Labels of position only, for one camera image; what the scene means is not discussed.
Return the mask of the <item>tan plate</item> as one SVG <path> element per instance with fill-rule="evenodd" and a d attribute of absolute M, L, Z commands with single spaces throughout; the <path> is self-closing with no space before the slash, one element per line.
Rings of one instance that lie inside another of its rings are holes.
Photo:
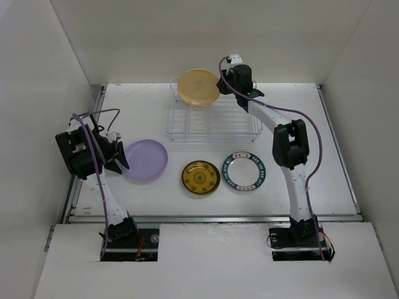
<path fill-rule="evenodd" d="M 180 98 L 189 105 L 208 106 L 220 96 L 220 91 L 216 86 L 218 81 L 218 76 L 210 70 L 192 69 L 179 78 L 177 92 Z"/>

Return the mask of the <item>purple plate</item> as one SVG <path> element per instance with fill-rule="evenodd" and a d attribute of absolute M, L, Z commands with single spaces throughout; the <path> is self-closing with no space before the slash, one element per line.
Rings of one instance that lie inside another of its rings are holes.
<path fill-rule="evenodd" d="M 166 148 L 156 140 L 139 140 L 125 149 L 129 168 L 123 173 L 135 181 L 152 181 L 165 169 L 168 162 Z"/>

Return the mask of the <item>white wire dish rack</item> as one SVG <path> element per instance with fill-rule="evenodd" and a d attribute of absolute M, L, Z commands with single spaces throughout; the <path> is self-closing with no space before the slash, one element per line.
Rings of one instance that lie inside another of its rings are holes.
<path fill-rule="evenodd" d="M 213 104 L 196 107 L 186 103 L 177 91 L 177 79 L 170 82 L 166 133 L 172 141 L 254 141 L 262 123 L 246 113 L 233 95 L 221 95 Z"/>

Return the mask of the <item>white blue rimmed plate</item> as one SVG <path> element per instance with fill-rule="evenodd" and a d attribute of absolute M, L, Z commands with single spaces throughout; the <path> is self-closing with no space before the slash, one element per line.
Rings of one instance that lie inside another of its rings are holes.
<path fill-rule="evenodd" d="M 240 151 L 229 155 L 223 162 L 221 174 L 234 190 L 249 192 L 259 189 L 266 180 L 266 167 L 253 153 Z"/>

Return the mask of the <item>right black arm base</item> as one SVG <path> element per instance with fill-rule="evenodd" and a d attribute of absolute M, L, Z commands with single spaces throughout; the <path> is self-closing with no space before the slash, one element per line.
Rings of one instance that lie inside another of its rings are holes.
<path fill-rule="evenodd" d="M 302 240 L 295 239 L 288 227 L 271 227 L 267 237 L 274 262 L 327 261 L 335 257 L 335 248 L 323 229 L 319 228 L 318 239 L 315 233 Z"/>

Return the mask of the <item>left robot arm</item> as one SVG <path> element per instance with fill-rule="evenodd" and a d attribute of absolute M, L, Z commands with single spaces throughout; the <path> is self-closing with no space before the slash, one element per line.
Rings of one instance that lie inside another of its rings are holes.
<path fill-rule="evenodd" d="M 95 196 L 105 214 L 105 243 L 133 247 L 141 239 L 133 217 L 114 198 L 106 179 L 106 170 L 122 174 L 129 169 L 118 133 L 101 135 L 102 128 L 93 118 L 72 118 L 68 129 L 55 136 L 70 174 L 77 176 Z"/>

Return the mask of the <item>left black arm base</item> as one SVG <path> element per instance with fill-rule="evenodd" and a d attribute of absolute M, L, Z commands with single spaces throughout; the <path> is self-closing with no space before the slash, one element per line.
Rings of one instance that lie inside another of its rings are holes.
<path fill-rule="evenodd" d="M 157 262 L 160 241 L 159 227 L 139 228 L 140 235 L 108 241 L 101 262 Z"/>

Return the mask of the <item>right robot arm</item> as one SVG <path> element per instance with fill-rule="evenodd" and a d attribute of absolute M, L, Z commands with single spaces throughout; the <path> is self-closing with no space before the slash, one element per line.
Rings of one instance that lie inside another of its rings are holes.
<path fill-rule="evenodd" d="M 272 156 L 281 167 L 289 194 L 290 241 L 295 247 L 318 247 L 319 224 L 309 196 L 309 180 L 319 169 L 322 160 L 318 128 L 303 112 L 275 107 L 258 100 L 264 94 L 254 88 L 250 66 L 238 64 L 230 69 L 218 68 L 220 79 L 216 86 L 220 93 L 233 94 L 237 104 L 260 120 L 272 133 Z M 319 143 L 319 160 L 309 175 L 305 173 L 310 148 L 304 119 L 314 127 Z"/>

